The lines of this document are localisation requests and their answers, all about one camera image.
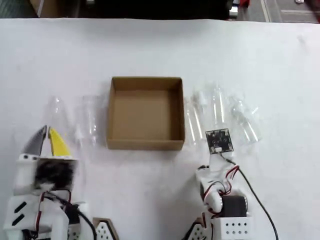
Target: red wire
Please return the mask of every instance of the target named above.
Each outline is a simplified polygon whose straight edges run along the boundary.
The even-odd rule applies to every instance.
[[[206,199],[207,194],[209,193],[210,188],[214,185],[215,183],[211,183],[210,186],[205,190],[204,194],[203,194],[203,200]]]
[[[202,221],[203,221],[204,228],[206,229],[207,228],[206,215],[204,212],[201,215],[202,215]]]
[[[238,170],[239,170],[239,166],[237,166],[237,169],[233,172],[233,175],[232,175],[232,179],[234,179],[235,178],[235,175],[236,175],[236,173],[238,172]]]
[[[229,182],[229,180],[226,180],[226,181],[227,181],[227,183],[229,184],[229,189],[228,189],[228,191],[226,191],[226,192],[224,193],[224,195],[230,194],[230,193],[231,193],[231,189],[232,189],[232,185],[231,185],[231,183]]]
[[[68,189],[65,189],[65,190],[68,191],[68,193],[69,193],[68,202],[70,203],[71,202],[71,191]],[[36,220],[35,220],[35,231],[36,232],[39,232],[39,224],[40,224],[40,218],[41,218],[41,214],[42,214],[42,211],[40,211],[40,205],[45,199],[45,193],[46,192],[43,192],[40,195],[41,197],[40,197],[40,202],[39,202],[39,206],[38,206],[38,213],[36,215]]]
[[[215,216],[219,215],[219,213],[220,213],[220,212],[214,212],[212,210],[212,208],[208,208],[208,212],[211,213],[212,215],[215,215]]]
[[[45,192],[41,193],[41,195],[40,195],[38,213],[36,215],[35,226],[34,226],[36,232],[39,232],[39,223],[40,223],[40,218],[41,218],[41,214],[42,214],[42,212],[40,211],[40,205],[44,201],[44,199],[45,199]]]
[[[239,170],[239,166],[236,165],[233,168],[231,168],[229,171],[227,171],[226,174],[225,174],[225,178],[228,178],[229,174],[232,173],[234,170],[238,171]]]

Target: cardboard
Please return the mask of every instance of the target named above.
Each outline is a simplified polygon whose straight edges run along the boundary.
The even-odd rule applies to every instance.
[[[30,0],[30,3],[39,18],[63,17],[59,0]]]
[[[179,77],[113,77],[106,141],[109,149],[181,150],[184,96]]]

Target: white table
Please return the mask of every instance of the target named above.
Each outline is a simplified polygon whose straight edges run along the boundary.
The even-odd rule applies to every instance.
[[[106,92],[112,76],[179,76],[186,96],[218,81],[260,107],[263,141],[237,162],[280,239],[319,238],[319,25],[1,19],[0,35],[2,222],[18,155],[13,132],[39,128],[49,96],[59,95],[72,118],[78,97]],[[201,211],[194,172],[208,159],[188,147],[100,149],[86,169],[91,213],[111,218],[122,240],[181,239]],[[255,209],[256,239],[274,239]]]

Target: wire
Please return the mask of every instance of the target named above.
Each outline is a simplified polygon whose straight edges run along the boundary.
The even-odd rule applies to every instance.
[[[231,190],[232,190],[232,185],[231,185],[230,181],[227,179],[226,182],[229,184],[229,189],[228,189],[228,191],[226,191],[223,195],[228,195],[228,194],[230,194],[230,193],[231,193]]]
[[[204,194],[203,194],[203,201],[206,199],[206,197],[207,197],[207,195],[208,195],[211,187],[212,187],[213,185],[215,185],[215,184],[221,184],[222,187],[223,187],[223,189],[224,189],[224,192],[223,192],[223,191],[220,191],[220,192],[226,193],[227,190],[226,190],[225,185],[224,185],[221,181],[214,181],[213,183],[210,184],[210,186],[209,186],[209,187],[206,189],[206,191],[204,192]]]
[[[38,232],[39,232],[39,224],[40,224],[40,218],[41,218],[41,214],[42,214],[42,211],[40,211],[40,205],[44,201],[44,197],[45,197],[45,192],[41,193],[41,195],[40,195],[38,213],[37,213],[36,218],[35,218],[34,228],[35,228],[35,231],[36,231],[36,235],[38,235]]]
[[[228,163],[232,164],[232,165],[237,165],[234,161],[224,157],[221,153],[219,154],[224,160],[226,160]],[[243,171],[240,169],[240,167],[238,168],[238,171],[241,173],[242,177],[244,178],[244,180],[246,181],[246,184],[248,184],[248,187],[250,188],[252,194],[254,195],[256,201],[259,203],[259,205],[261,206],[261,208],[263,209],[265,215],[268,217],[271,225],[272,225],[272,228],[273,228],[273,231],[274,231],[274,236],[275,236],[275,239],[276,240],[279,240],[279,236],[278,236],[278,231],[276,229],[276,226],[274,224],[274,221],[272,220],[270,214],[268,213],[267,209],[265,208],[265,206],[262,204],[262,202],[260,201],[260,199],[258,198],[257,194],[255,193],[254,189],[252,188],[249,180],[247,179],[246,175],[243,173]]]
[[[229,171],[226,172],[225,174],[225,178],[227,179],[229,174],[231,174],[233,172],[233,175],[231,177],[231,179],[234,179],[235,174],[237,173],[237,171],[239,170],[239,166],[235,165],[234,167],[232,167]]]
[[[90,226],[91,230],[92,230],[92,233],[93,233],[93,239],[94,240],[97,240],[97,233],[96,233],[96,229],[95,227],[93,226],[93,224],[90,222],[90,220],[87,218],[86,215],[84,215],[79,209],[76,210],[76,212],[79,214],[79,216],[81,216],[85,221],[86,223]]]
[[[71,191],[69,189],[61,189],[59,191],[67,191],[69,193],[68,202],[71,203]]]
[[[220,212],[215,212],[211,207],[207,209],[209,213],[211,213],[214,217],[219,216]]]
[[[65,206],[74,206],[72,203],[68,202],[67,200],[55,195],[52,192],[47,191],[47,194],[55,197],[56,199],[58,199],[63,205]],[[90,226],[91,230],[92,230],[92,234],[93,234],[93,240],[97,240],[97,233],[96,233],[96,229],[94,227],[94,225],[90,222],[90,220],[86,217],[86,215],[84,215],[83,212],[81,212],[79,209],[76,209],[76,212],[78,213],[79,216],[81,216],[84,221]]]

